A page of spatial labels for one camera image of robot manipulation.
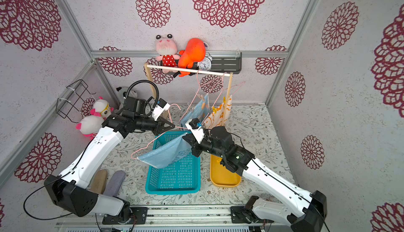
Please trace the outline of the light blue towel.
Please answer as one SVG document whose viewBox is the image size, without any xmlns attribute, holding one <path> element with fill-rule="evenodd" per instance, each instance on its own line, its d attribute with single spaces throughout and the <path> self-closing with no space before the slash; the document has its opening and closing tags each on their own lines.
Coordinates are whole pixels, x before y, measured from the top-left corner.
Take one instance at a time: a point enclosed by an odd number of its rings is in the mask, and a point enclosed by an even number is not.
<svg viewBox="0 0 404 232">
<path fill-rule="evenodd" d="M 156 169 L 162 169 L 191 153 L 191 146 L 183 137 L 187 132 L 167 132 L 154 141 L 152 151 L 138 160 Z"/>
</svg>

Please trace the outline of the blue spotted towel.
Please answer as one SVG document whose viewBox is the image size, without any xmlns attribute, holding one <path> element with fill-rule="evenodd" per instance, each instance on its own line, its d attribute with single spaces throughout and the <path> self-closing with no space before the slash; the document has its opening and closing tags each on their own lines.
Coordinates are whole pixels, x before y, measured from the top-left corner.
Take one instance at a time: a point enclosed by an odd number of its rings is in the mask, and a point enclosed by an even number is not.
<svg viewBox="0 0 404 232">
<path fill-rule="evenodd" d="M 190 109 L 184 117 L 180 120 L 180 126 L 186 127 L 185 124 L 188 120 L 193 118 L 198 118 L 199 121 L 203 121 L 206 116 L 209 114 L 210 105 L 209 105 L 209 95 L 206 94 L 205 96 L 200 96 L 200 101 Z"/>
</svg>

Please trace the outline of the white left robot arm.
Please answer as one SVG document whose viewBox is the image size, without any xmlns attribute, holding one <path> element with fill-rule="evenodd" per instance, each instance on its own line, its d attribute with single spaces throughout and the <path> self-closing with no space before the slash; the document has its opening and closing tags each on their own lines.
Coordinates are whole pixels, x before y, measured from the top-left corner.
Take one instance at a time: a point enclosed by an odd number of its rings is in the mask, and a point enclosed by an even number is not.
<svg viewBox="0 0 404 232">
<path fill-rule="evenodd" d="M 118 197 L 110 197 L 87 190 L 93 176 L 108 154 L 130 133 L 150 131 L 158 136 L 175 128 L 162 117 L 169 109 L 163 99 L 156 101 L 151 113 L 141 112 L 139 99 L 128 97 L 124 107 L 112 113 L 81 155 L 60 175 L 50 175 L 44 186 L 54 205 L 83 217 L 90 213 L 115 216 L 121 223 L 131 217 L 130 204 Z"/>
</svg>

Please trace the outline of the white orange patterned towel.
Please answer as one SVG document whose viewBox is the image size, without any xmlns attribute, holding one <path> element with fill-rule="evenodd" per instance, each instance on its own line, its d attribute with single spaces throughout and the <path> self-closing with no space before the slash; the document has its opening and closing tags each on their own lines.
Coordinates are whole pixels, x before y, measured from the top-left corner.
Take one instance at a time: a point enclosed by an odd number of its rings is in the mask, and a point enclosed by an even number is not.
<svg viewBox="0 0 404 232">
<path fill-rule="evenodd" d="M 205 128 L 207 129 L 213 129 L 214 127 L 218 126 L 225 126 L 227 123 L 227 120 L 230 116 L 231 112 L 231 107 L 232 107 L 232 101 L 233 96 L 230 95 L 228 100 L 224 100 L 224 102 L 220 105 L 221 109 L 213 114 L 211 113 L 203 122 Z"/>
</svg>

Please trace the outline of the grey husky plush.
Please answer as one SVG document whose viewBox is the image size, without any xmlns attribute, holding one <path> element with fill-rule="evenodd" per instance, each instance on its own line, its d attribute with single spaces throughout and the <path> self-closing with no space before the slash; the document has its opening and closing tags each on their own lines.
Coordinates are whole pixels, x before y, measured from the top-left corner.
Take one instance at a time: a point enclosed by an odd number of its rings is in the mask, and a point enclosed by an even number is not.
<svg viewBox="0 0 404 232">
<path fill-rule="evenodd" d="M 122 107 L 125 101 L 125 97 L 127 95 L 128 87 L 117 87 L 116 91 L 120 102 L 120 107 Z"/>
</svg>

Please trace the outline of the yellow plastic tray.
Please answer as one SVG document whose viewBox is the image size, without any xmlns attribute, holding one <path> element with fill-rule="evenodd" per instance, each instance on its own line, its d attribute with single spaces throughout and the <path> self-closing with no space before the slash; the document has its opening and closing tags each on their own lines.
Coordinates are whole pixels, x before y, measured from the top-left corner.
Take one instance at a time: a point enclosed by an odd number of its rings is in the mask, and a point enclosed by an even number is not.
<svg viewBox="0 0 404 232">
<path fill-rule="evenodd" d="M 242 178 L 236 173 L 232 173 L 220 164 L 221 158 L 210 156 L 210 180 L 217 186 L 222 188 L 234 188 L 241 182 Z"/>
</svg>

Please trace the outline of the white plush striped outfit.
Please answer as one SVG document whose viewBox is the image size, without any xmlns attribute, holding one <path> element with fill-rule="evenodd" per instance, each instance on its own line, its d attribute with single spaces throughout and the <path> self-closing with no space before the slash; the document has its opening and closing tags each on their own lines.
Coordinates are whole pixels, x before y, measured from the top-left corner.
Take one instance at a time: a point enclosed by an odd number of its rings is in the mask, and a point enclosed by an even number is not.
<svg viewBox="0 0 404 232">
<path fill-rule="evenodd" d="M 99 116 L 86 116 L 77 125 L 76 129 L 79 130 L 85 137 L 93 139 L 102 127 L 104 118 Z"/>
</svg>

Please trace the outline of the wooden clothes rack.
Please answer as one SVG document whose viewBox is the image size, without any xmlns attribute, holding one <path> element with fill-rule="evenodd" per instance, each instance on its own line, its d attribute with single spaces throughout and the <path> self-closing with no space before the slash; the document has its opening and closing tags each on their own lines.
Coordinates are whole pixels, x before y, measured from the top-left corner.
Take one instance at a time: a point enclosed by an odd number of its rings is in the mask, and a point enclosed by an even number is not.
<svg viewBox="0 0 404 232">
<path fill-rule="evenodd" d="M 182 69 L 175 67 L 164 67 L 160 65 L 151 65 L 145 63 L 145 73 L 147 78 L 160 85 L 168 85 L 169 88 L 165 91 L 170 91 L 169 99 L 176 103 L 185 103 L 189 105 L 193 99 L 190 98 L 191 93 L 196 93 L 198 90 L 198 82 L 195 73 L 196 69 Z M 204 74 L 198 74 L 199 81 L 202 80 L 209 72 L 203 71 Z M 199 94 L 205 96 L 207 93 L 200 89 Z M 219 92 L 209 94 L 210 110 L 211 106 L 218 97 Z"/>
</svg>

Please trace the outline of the grey slipper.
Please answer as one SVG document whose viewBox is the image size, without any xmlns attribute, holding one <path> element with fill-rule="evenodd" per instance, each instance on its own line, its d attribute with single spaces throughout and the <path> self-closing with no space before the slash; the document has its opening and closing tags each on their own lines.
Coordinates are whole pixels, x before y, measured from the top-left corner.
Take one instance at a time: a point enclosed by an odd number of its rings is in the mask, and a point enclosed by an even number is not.
<svg viewBox="0 0 404 232">
<path fill-rule="evenodd" d="M 103 195 L 117 197 L 125 177 L 126 173 L 124 171 L 116 171 L 106 185 Z"/>
</svg>

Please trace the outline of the pink frog plush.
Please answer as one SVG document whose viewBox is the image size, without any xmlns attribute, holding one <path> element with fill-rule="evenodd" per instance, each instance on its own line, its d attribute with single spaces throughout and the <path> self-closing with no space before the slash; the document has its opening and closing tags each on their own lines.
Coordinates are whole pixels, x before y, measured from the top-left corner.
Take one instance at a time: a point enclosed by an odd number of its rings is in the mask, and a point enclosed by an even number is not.
<svg viewBox="0 0 404 232">
<path fill-rule="evenodd" d="M 157 35 L 155 46 L 158 53 L 155 59 L 161 66 L 178 67 L 177 61 L 180 59 L 180 56 L 177 54 L 177 45 L 173 40 L 172 34 L 166 36 Z"/>
</svg>

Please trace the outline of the beige slipper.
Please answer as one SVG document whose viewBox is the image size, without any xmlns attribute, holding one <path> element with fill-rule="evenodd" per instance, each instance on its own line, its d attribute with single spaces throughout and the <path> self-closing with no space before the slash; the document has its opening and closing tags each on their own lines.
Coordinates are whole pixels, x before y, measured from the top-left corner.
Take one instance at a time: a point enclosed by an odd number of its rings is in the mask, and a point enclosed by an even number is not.
<svg viewBox="0 0 404 232">
<path fill-rule="evenodd" d="M 108 172 L 105 169 L 99 170 L 93 177 L 93 181 L 90 186 L 90 191 L 103 194 L 106 188 Z"/>
</svg>

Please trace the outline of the orange plush toy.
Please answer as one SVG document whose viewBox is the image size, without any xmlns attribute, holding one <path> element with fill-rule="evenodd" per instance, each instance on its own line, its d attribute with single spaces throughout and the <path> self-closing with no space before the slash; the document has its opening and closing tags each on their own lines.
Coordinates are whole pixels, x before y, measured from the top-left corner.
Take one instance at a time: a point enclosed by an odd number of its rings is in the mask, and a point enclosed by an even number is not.
<svg viewBox="0 0 404 232">
<path fill-rule="evenodd" d="M 178 67 L 191 69 L 195 62 L 202 61 L 206 56 L 206 44 L 199 38 L 192 38 L 188 41 L 184 50 L 179 51 L 180 59 Z"/>
</svg>

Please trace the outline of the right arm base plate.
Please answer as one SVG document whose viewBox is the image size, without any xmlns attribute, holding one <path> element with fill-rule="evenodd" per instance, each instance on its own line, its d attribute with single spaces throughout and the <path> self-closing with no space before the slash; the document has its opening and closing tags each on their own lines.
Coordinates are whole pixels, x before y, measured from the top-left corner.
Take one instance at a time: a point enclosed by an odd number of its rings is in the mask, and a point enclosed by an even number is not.
<svg viewBox="0 0 404 232">
<path fill-rule="evenodd" d="M 273 223 L 273 220 L 260 219 L 252 211 L 244 206 L 232 206 L 230 208 L 231 222 L 233 224 Z"/>
</svg>

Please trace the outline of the black wall shelf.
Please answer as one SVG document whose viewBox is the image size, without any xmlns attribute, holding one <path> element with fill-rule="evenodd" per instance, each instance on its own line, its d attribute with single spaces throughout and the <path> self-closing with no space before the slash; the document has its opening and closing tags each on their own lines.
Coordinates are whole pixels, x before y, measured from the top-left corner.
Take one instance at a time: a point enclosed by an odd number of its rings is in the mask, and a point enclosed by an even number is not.
<svg viewBox="0 0 404 232">
<path fill-rule="evenodd" d="M 242 70 L 242 54 L 213 55 L 211 72 L 239 74 Z"/>
</svg>

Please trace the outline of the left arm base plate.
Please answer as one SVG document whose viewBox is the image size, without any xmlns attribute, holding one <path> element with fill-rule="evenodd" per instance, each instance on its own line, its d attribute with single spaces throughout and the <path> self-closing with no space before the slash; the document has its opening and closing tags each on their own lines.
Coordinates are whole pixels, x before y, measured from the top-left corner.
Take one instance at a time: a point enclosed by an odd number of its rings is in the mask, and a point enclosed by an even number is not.
<svg viewBox="0 0 404 232">
<path fill-rule="evenodd" d="M 123 210 L 118 216 L 104 215 L 103 225 L 144 225 L 148 213 L 147 207 L 130 207 Z"/>
</svg>

